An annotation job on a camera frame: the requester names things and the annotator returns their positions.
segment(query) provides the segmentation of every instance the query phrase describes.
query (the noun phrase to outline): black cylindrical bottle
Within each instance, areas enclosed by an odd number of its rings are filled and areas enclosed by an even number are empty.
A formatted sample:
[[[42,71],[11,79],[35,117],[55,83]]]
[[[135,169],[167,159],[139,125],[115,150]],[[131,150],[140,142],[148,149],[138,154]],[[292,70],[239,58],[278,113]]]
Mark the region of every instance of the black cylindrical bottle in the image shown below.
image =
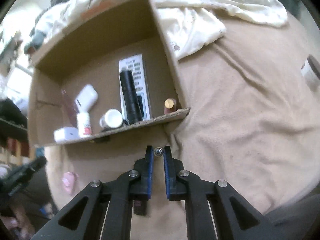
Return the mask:
[[[142,121],[142,114],[137,92],[134,87],[132,72],[130,70],[121,71],[120,82],[129,124]]]

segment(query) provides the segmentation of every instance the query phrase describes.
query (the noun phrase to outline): white product packaging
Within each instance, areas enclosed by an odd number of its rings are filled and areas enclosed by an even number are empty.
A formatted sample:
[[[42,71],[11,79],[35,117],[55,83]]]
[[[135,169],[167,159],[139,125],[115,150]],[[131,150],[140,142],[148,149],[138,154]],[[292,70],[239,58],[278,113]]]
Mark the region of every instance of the white product packaging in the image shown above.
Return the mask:
[[[78,113],[77,123],[78,123],[78,131],[79,131],[80,138],[91,136],[92,130],[91,130],[89,113],[85,113],[85,112]]]

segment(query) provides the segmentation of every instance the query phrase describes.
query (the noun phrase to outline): white container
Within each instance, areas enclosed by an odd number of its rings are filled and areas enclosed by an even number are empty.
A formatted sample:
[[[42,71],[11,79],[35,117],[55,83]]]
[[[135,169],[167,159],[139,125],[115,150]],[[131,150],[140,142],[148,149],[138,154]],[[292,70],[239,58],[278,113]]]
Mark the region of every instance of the white container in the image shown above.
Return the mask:
[[[74,127],[63,127],[53,133],[55,142],[74,140],[79,138],[78,129]]]
[[[99,125],[101,128],[115,129],[120,127],[122,123],[122,114],[117,109],[108,110],[99,120]]]
[[[301,74],[305,78],[308,87],[315,91],[320,85],[320,64],[315,57],[309,55],[301,68]]]
[[[98,93],[94,90],[92,85],[88,84],[77,95],[75,103],[79,109],[79,112],[87,113],[97,102],[97,100]]]
[[[78,130],[79,137],[89,137],[92,134],[91,124],[90,124],[90,115],[89,113],[78,113],[77,114]]]

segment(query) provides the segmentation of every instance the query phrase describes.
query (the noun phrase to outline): white jar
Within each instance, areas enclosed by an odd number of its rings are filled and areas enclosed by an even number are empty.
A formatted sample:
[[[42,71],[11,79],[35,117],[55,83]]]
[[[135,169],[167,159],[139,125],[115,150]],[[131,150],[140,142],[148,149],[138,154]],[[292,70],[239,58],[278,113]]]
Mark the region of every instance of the white jar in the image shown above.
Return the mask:
[[[115,129],[122,125],[122,114],[117,109],[109,109],[99,120],[101,128]]]
[[[91,136],[92,130],[91,130],[89,113],[85,113],[85,112],[78,113],[77,122],[78,122],[79,137],[85,138],[85,137]]]
[[[320,64],[315,57],[309,55],[301,68],[301,74],[304,77],[308,87],[312,91],[316,91],[320,85]]]

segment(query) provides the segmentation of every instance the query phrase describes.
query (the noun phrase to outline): metal screw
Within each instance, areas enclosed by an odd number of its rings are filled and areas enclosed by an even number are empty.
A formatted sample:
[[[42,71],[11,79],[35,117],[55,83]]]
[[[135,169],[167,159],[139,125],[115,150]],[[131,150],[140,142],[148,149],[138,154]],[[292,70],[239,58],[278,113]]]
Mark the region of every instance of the metal screw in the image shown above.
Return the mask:
[[[161,157],[163,155],[163,149],[160,148],[160,147],[157,147],[154,151],[153,151],[153,154],[156,156],[156,157]]]
[[[179,171],[179,175],[181,177],[186,177],[189,175],[189,171],[186,171],[186,170]]]
[[[136,170],[131,170],[129,171],[129,176],[130,177],[137,177],[139,175],[139,172]]]
[[[90,186],[91,187],[99,187],[100,186],[101,181],[100,180],[94,180],[92,182],[90,182]]]
[[[223,179],[218,180],[218,186],[220,187],[226,187],[228,185],[228,182],[226,182]]]

